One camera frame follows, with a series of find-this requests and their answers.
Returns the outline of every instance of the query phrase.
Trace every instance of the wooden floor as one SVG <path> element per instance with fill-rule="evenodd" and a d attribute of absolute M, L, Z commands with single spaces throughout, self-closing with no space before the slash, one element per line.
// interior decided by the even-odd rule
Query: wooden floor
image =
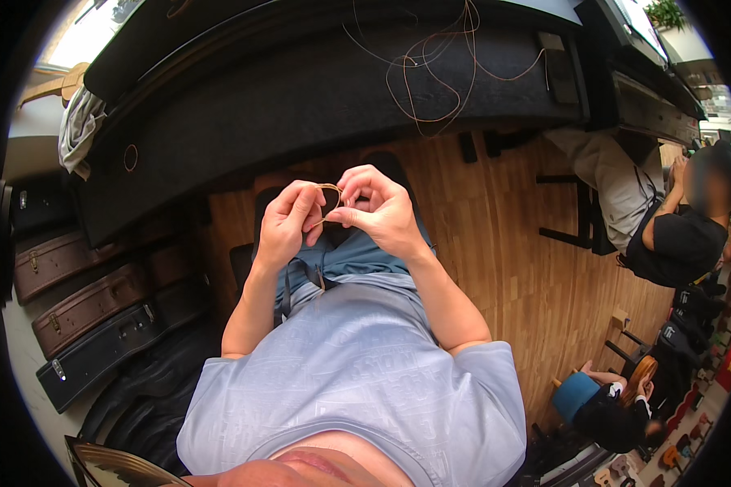
<path fill-rule="evenodd" d="M 604 347 L 607 338 L 628 352 L 635 348 L 610 326 L 614 307 L 629 313 L 632 333 L 652 342 L 673 290 L 619 268 L 615 254 L 595 256 L 539 236 L 540 226 L 572 233 L 576 228 L 573 186 L 535 182 L 536 174 L 569 172 L 554 145 L 538 138 L 489 159 L 481 134 L 474 139 L 475 164 L 463 162 L 457 136 L 381 148 L 394 151 L 406 170 L 444 268 L 482 312 L 493 339 L 511 344 L 527 424 L 549 428 L 560 422 L 549 403 L 553 377 L 565 379 L 588 358 L 598 369 L 620 370 L 623 361 Z M 353 165 L 375 149 L 299 168 L 339 175 L 339 164 Z M 237 290 L 228 252 L 253 241 L 253 195 L 212 195 L 210 207 L 214 222 L 204 246 L 221 319 L 226 319 Z"/>

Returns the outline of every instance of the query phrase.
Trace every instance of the gray cloth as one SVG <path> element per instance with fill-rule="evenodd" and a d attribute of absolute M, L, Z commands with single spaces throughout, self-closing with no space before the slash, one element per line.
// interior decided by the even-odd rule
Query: gray cloth
<path fill-rule="evenodd" d="M 84 157 L 106 118 L 105 105 L 82 85 L 73 94 L 62 115 L 58 139 L 60 166 L 67 169 L 68 173 L 75 171 L 84 181 L 89 178 L 89 165 Z"/>
<path fill-rule="evenodd" d="M 339 276 L 238 360 L 210 358 L 176 445 L 193 474 L 265 459 L 323 431 L 369 440 L 417 487 L 503 485 L 525 458 L 510 346 L 436 346 L 406 274 Z"/>
<path fill-rule="evenodd" d="M 653 196 L 666 198 L 658 147 L 639 168 L 605 133 L 557 129 L 545 131 L 544 136 L 566 153 L 579 179 L 599 192 L 606 237 L 627 255 L 628 243 Z"/>

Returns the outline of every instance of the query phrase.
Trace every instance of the man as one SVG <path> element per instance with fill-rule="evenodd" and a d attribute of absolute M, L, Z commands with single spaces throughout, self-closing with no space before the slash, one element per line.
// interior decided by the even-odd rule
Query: man
<path fill-rule="evenodd" d="M 687 170 L 679 157 L 666 194 L 658 148 L 639 167 L 601 132 L 558 129 L 545 136 L 599 192 L 606 235 L 624 267 L 656 284 L 681 287 L 698 283 L 715 266 L 728 238 L 731 144 L 718 141 L 696 151 Z"/>
<path fill-rule="evenodd" d="M 314 183 L 265 208 L 222 358 L 205 363 L 177 438 L 191 473 L 224 473 L 189 482 L 503 485 L 526 449 L 509 345 L 441 267 L 404 187 L 372 165 L 337 185 L 344 206 L 327 219 L 351 228 L 338 247 L 315 226 Z"/>
<path fill-rule="evenodd" d="M 653 383 L 646 375 L 639 382 L 638 395 L 629 408 L 618 404 L 628 381 L 617 374 L 591 370 L 592 360 L 582 367 L 601 389 L 579 408 L 574 427 L 594 442 L 615 453 L 627 453 L 637 446 L 656 448 L 666 439 L 666 422 L 652 419 L 648 401 Z"/>

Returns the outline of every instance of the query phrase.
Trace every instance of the black t-shirt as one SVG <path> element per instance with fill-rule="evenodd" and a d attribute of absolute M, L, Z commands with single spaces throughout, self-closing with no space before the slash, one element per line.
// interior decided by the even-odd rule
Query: black t-shirt
<path fill-rule="evenodd" d="M 642 232 L 654 212 L 647 212 L 628 244 L 626 261 L 634 274 L 662 286 L 681 287 L 702 278 L 715 267 L 726 245 L 728 230 L 689 205 L 681 205 L 679 214 L 655 218 L 655 250 L 651 251 L 644 247 Z"/>
<path fill-rule="evenodd" d="M 609 397 L 612 384 L 599 389 L 574 416 L 575 429 L 602 448 L 615 453 L 628 453 L 644 440 L 644 427 L 650 416 L 643 401 L 622 407 L 619 394 Z"/>

